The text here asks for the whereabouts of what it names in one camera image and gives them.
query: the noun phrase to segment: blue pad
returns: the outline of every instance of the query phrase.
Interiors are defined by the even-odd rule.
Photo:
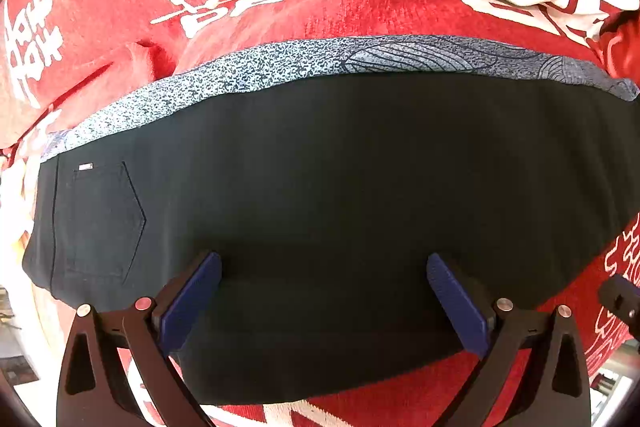
[[[442,258],[434,253],[427,260],[427,279],[449,317],[466,351],[481,359],[489,351],[490,327],[471,297]]]
[[[217,253],[211,252],[160,319],[158,344],[165,356],[184,345],[198,314],[211,302],[221,279],[222,261]]]

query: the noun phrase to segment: silver screw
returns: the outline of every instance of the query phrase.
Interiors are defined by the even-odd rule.
[[[495,304],[498,306],[498,309],[503,312],[510,312],[513,310],[513,303],[504,297],[495,301]]]
[[[572,311],[571,311],[571,308],[569,308],[569,306],[560,304],[558,306],[558,313],[560,314],[561,317],[568,319],[569,317],[571,317]]]
[[[151,308],[151,299],[149,297],[141,297],[136,301],[136,309],[138,311],[145,311]]]
[[[91,306],[89,304],[83,304],[78,308],[78,317],[86,317],[89,313],[91,313]]]

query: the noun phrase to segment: black pants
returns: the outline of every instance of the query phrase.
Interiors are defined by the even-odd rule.
[[[218,96],[47,161],[24,268],[105,311],[215,250],[220,291],[178,356],[196,399],[338,391],[460,349],[431,252],[520,307],[562,291],[640,208],[639,115],[457,73]]]

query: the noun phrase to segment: back pocket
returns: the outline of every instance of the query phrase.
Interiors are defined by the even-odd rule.
[[[71,186],[67,269],[124,281],[145,226],[126,165],[80,166]]]

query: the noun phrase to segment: metal pin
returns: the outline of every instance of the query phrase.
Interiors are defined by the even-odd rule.
[[[151,308],[151,302],[152,300],[149,297],[141,297],[136,301],[136,309],[141,312],[148,310]]]
[[[78,308],[78,317],[86,317],[89,313],[91,313],[91,306],[89,304],[83,304]]]
[[[558,306],[558,313],[560,314],[561,317],[568,319],[569,317],[571,317],[572,311],[571,311],[571,308],[569,308],[569,306],[560,304]]]
[[[498,309],[503,312],[510,312],[511,310],[513,310],[513,303],[509,299],[506,299],[504,297],[495,301],[495,305],[498,306]]]

